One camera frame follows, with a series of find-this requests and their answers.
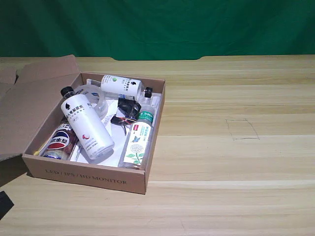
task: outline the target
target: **box flap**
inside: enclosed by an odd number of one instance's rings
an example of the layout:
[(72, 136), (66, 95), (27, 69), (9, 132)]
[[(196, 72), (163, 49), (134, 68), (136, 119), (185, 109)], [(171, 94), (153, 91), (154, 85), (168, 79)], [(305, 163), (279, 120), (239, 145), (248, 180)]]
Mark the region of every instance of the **box flap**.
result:
[(74, 55), (46, 59), (41, 62), (25, 65), (17, 84), (29, 83), (43, 79), (61, 77), (79, 73)]
[(16, 79), (16, 70), (14, 67), (8, 67), (0, 71), (0, 100), (13, 87)]
[(82, 79), (80, 73), (16, 83), (0, 102), (0, 157), (25, 152), (62, 97), (60, 90)]
[(14, 67), (8, 67), (0, 71), (0, 83), (13, 85), (16, 79), (16, 69)]

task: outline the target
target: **beverage bottle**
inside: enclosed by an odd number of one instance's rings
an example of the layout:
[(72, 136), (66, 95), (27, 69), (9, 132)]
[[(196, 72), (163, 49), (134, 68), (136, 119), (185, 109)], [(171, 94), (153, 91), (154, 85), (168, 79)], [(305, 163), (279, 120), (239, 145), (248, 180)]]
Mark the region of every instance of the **beverage bottle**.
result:
[(78, 137), (74, 133), (67, 119), (63, 117), (42, 156), (68, 160), (77, 142)]
[(114, 75), (104, 75), (100, 88), (107, 93), (119, 94), (119, 98), (135, 101), (139, 101), (146, 90), (140, 80)]
[(150, 105), (151, 96), (152, 89), (145, 92), (138, 120), (130, 127), (118, 167), (140, 169), (141, 165), (146, 163), (155, 114), (154, 107)]
[(102, 157), (114, 147), (104, 124), (84, 94), (75, 94), (72, 87), (61, 90), (65, 101), (61, 109), (91, 160)]

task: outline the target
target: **black bottle cap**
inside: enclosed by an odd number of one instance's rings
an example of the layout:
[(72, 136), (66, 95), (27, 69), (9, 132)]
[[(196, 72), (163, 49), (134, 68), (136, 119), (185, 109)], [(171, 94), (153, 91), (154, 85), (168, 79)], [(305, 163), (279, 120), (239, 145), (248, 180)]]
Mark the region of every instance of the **black bottle cap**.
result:
[(152, 92), (153, 92), (152, 88), (146, 87), (146, 89), (144, 90), (144, 97), (151, 98), (152, 97)]
[(65, 96), (68, 92), (73, 92), (73, 88), (70, 86), (64, 87), (61, 89), (60, 93), (62, 96)]

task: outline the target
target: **light wooden surface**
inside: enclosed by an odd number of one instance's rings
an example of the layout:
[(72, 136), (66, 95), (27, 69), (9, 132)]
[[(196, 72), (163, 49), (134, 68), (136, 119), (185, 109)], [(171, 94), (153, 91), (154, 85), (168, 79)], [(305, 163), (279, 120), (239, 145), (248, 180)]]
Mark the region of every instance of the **light wooden surface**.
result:
[(22, 175), (0, 235), (315, 235), (315, 56), (78, 62), (166, 79), (147, 194)]

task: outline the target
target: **pepsi can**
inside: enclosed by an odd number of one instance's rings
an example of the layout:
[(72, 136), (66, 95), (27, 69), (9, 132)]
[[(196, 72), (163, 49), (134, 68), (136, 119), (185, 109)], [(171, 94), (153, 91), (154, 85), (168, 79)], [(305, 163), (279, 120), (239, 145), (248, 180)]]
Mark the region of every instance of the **pepsi can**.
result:
[(66, 117), (64, 117), (43, 156), (60, 160), (68, 160), (78, 138), (75, 135)]

